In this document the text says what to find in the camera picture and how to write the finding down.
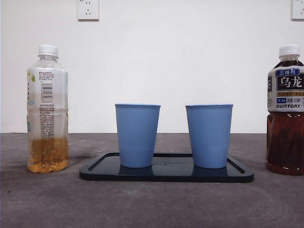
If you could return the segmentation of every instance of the electrical outlet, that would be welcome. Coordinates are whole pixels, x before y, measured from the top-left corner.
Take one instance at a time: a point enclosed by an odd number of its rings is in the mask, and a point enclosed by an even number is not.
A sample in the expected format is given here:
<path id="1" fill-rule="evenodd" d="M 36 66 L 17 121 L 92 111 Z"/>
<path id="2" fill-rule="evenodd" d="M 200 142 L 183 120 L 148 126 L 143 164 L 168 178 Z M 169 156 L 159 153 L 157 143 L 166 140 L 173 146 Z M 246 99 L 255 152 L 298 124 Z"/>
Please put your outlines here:
<path id="1" fill-rule="evenodd" d="M 292 0 L 291 20 L 304 20 L 304 0 Z"/>
<path id="2" fill-rule="evenodd" d="M 78 20 L 99 20 L 99 0 L 77 0 Z"/>

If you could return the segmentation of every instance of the blue cup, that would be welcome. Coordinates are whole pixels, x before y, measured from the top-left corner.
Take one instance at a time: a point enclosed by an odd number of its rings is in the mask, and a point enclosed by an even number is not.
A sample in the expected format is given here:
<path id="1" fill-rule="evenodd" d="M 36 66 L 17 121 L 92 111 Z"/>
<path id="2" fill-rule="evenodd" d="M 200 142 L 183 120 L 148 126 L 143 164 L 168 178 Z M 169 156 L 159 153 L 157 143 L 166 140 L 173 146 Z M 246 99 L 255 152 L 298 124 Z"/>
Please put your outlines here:
<path id="1" fill-rule="evenodd" d="M 160 105 L 115 104 L 120 163 L 128 168 L 152 164 Z"/>
<path id="2" fill-rule="evenodd" d="M 186 105 L 193 162 L 218 169 L 226 166 L 233 104 Z"/>

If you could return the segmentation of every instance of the gray table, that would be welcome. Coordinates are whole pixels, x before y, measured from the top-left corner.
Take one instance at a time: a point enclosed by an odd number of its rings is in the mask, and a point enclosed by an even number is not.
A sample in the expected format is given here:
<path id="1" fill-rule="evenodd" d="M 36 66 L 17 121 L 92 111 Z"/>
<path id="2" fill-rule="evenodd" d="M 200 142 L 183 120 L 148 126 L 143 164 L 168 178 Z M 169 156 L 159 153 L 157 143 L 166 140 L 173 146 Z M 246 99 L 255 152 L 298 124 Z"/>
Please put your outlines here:
<path id="1" fill-rule="evenodd" d="M 265 169 L 266 136 L 232 134 L 252 183 L 85 181 L 79 169 L 118 150 L 116 134 L 70 134 L 63 171 L 27 171 L 27 136 L 1 134 L 1 228 L 304 227 L 304 176 Z M 158 134 L 155 152 L 190 153 L 188 134 Z"/>

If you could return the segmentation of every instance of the plastic bottle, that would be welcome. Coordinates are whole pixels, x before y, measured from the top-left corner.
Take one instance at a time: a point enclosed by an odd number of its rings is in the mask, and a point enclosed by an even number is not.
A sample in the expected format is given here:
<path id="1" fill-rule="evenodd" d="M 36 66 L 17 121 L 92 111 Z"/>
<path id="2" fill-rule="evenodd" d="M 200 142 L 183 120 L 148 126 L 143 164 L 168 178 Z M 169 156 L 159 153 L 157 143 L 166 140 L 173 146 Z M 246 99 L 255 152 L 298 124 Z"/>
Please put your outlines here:
<path id="1" fill-rule="evenodd" d="M 58 49 L 40 45 L 40 60 L 28 69 L 28 169 L 60 171 L 68 164 L 67 72 Z"/>
<path id="2" fill-rule="evenodd" d="M 266 167 L 304 175 L 304 67 L 298 45 L 279 53 L 280 63 L 268 74 Z"/>

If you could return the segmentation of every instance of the tray rim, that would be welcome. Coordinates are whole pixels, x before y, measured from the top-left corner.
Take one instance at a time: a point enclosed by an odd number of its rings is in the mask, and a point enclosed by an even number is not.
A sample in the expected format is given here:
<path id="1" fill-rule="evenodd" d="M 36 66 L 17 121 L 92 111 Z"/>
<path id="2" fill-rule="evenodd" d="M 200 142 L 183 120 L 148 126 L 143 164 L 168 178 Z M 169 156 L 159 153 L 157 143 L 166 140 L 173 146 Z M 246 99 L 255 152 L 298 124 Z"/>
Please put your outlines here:
<path id="1" fill-rule="evenodd" d="M 96 174 L 91 173 L 90 168 L 97 166 L 102 160 L 110 156 L 119 156 L 119 152 L 101 152 L 98 156 L 90 160 L 79 170 L 79 178 L 87 181 L 147 181 L 147 182 L 213 182 L 213 183 L 249 183 L 254 180 L 254 172 L 235 158 L 228 156 L 227 161 L 239 171 L 237 167 L 244 171 L 238 176 L 228 177 L 199 177 L 199 176 L 136 176 L 124 174 Z M 154 153 L 153 157 L 192 157 L 192 153 Z"/>

